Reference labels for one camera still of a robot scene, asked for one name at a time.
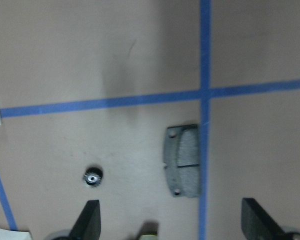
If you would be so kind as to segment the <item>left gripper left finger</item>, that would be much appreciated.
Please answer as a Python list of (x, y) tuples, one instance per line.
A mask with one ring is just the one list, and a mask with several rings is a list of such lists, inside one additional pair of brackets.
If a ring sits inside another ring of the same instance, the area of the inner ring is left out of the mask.
[(101, 235), (101, 209), (99, 200), (88, 200), (72, 227), (70, 240), (98, 240)]

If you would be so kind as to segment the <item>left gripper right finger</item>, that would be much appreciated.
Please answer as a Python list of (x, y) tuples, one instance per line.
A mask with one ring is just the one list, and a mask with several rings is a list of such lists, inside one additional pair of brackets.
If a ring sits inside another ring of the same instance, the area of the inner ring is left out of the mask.
[(247, 240), (292, 240), (254, 198), (241, 200), (241, 230)]

